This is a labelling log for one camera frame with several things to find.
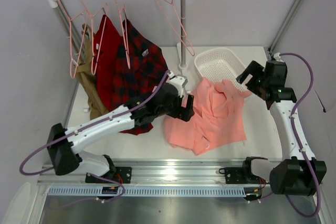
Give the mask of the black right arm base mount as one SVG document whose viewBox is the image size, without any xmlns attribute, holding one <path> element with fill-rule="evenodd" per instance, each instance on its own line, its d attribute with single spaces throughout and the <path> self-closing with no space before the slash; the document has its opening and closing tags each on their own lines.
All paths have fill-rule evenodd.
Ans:
<svg viewBox="0 0 336 224">
<path fill-rule="evenodd" d="M 255 159 L 267 160 L 263 157 L 246 157 L 241 167 L 223 167 L 218 173 L 224 175 L 227 184 L 259 184 L 263 179 L 251 172 L 251 162 Z"/>
</svg>

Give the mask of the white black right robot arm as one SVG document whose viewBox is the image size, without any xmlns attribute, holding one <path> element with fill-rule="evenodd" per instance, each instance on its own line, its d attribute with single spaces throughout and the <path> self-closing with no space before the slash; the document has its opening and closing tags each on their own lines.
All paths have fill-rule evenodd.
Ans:
<svg viewBox="0 0 336 224">
<path fill-rule="evenodd" d="M 247 157 L 243 168 L 247 175 L 260 177 L 276 195 L 313 196 L 327 172 L 324 161 L 316 159 L 301 127 L 293 88 L 286 87 L 287 65 L 269 60 L 265 66 L 252 61 L 236 78 L 240 84 L 265 101 L 278 131 L 282 161 L 272 163 L 265 157 Z"/>
</svg>

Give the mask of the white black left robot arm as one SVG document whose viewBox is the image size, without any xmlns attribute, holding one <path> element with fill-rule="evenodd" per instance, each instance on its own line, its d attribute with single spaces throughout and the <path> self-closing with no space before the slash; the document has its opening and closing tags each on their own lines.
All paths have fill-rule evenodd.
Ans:
<svg viewBox="0 0 336 224">
<path fill-rule="evenodd" d="M 78 168 L 89 173 L 85 162 L 98 162 L 92 173 L 105 175 L 111 169 L 111 159 L 85 152 L 91 144 L 115 133 L 136 129 L 152 123 L 156 118 L 167 115 L 188 122 L 194 115 L 194 97 L 183 95 L 178 89 L 164 83 L 154 92 L 147 92 L 131 98 L 112 112 L 80 126 L 66 129 L 58 123 L 51 127 L 47 148 L 53 169 L 57 176 L 70 174 Z"/>
</svg>

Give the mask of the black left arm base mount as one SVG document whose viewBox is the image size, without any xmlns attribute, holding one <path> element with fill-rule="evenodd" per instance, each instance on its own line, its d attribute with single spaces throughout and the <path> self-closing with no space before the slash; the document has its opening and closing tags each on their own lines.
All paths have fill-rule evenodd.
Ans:
<svg viewBox="0 0 336 224">
<path fill-rule="evenodd" d="M 129 184 L 132 177 L 132 167 L 120 167 L 115 166 L 112 159 L 108 155 L 103 155 L 103 160 L 108 163 L 108 171 L 104 172 L 100 177 L 108 180 L 113 180 L 121 184 Z M 86 183 L 107 183 L 107 181 L 102 180 L 101 178 L 96 178 L 92 175 L 93 173 L 86 174 L 85 182 Z"/>
</svg>

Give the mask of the pink skirt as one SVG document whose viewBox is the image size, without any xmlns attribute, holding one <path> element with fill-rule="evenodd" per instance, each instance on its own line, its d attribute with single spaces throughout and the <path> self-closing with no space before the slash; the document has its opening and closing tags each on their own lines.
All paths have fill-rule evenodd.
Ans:
<svg viewBox="0 0 336 224">
<path fill-rule="evenodd" d="M 203 77 L 191 95 L 194 115 L 189 121 L 171 117 L 164 120 L 165 138 L 172 147 L 202 155 L 247 140 L 243 109 L 251 92 L 239 90 L 230 80 L 214 83 Z"/>
</svg>

